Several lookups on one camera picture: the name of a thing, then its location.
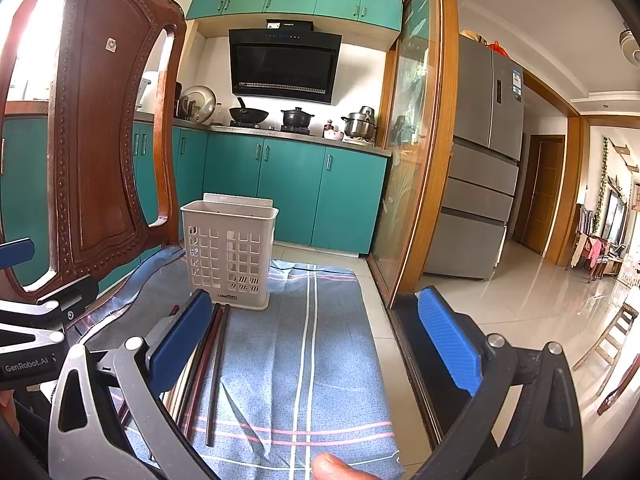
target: carved chair back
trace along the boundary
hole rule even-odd
[[[2,110],[36,2],[23,0],[2,47]],[[168,39],[153,142],[158,220],[148,225],[134,181],[132,126],[142,73],[162,30]],[[100,280],[148,248],[177,243],[171,132],[185,31],[182,9],[173,0],[65,0],[47,129],[50,269],[24,288],[11,269],[0,272],[1,299],[33,303],[80,276]],[[0,241],[5,241],[1,227]]]

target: tile floor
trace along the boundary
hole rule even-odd
[[[630,289],[615,278],[587,284],[585,270],[565,270],[514,242],[505,244],[494,275],[487,281],[424,274],[417,290],[435,285],[453,310],[468,314],[485,333],[498,332],[514,346],[541,349],[558,341],[573,365],[593,345],[625,301]],[[636,309],[640,302],[627,300]],[[573,373],[584,439],[587,472],[609,447],[640,398],[640,374],[602,416],[595,410],[614,389],[640,352],[640,322],[628,335],[615,372],[603,394],[594,398],[607,365],[594,354]],[[515,408],[519,388],[512,388],[495,425],[500,442]]]
[[[391,412],[391,422],[400,450],[399,461],[405,469],[403,480],[411,478],[418,467],[427,460],[431,448],[415,402],[414,392],[404,369],[398,344],[394,339],[391,325],[389,325],[382,300],[367,263],[360,258],[276,244],[273,246],[271,257],[287,262],[345,267],[356,273],[378,350],[382,379],[385,383],[386,398]]]

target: blue gripper pad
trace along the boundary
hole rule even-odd
[[[30,238],[0,244],[0,269],[8,269],[14,265],[28,262],[33,258],[35,251],[35,246]]]
[[[174,387],[193,349],[211,322],[213,306],[209,295],[198,290],[190,304],[149,359],[149,390],[155,395]]]
[[[452,316],[451,307],[430,288],[418,297],[418,316],[456,386],[473,397],[482,382],[480,356]]]

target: refrigerator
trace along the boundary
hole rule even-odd
[[[506,236],[522,145],[522,67],[460,38],[453,158],[425,272],[487,279]]]

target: wok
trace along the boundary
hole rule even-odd
[[[258,108],[247,108],[244,106],[244,101],[242,101],[241,97],[238,98],[238,102],[241,107],[229,108],[229,113],[233,119],[239,123],[258,124],[265,120],[267,115],[269,115],[268,112],[258,110]]]

